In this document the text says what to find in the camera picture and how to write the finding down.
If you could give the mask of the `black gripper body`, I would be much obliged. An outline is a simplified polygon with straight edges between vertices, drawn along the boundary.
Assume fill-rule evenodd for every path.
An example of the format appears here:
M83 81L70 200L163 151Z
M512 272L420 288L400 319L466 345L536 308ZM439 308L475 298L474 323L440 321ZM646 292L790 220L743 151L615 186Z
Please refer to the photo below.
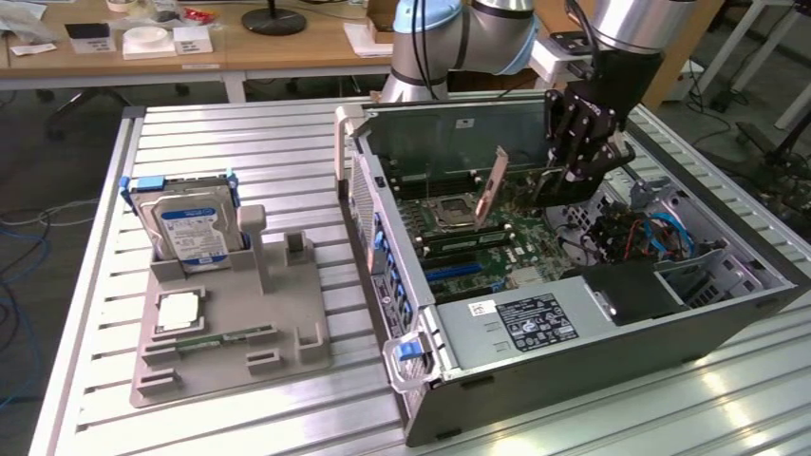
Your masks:
M623 132L629 114L642 101L663 62L663 51L641 54L610 49L602 50L593 62L570 63L569 70L578 80L569 83L565 94L566 104L574 101L575 108L565 115L562 125L581 124L590 114L599 118L614 113L609 135Z

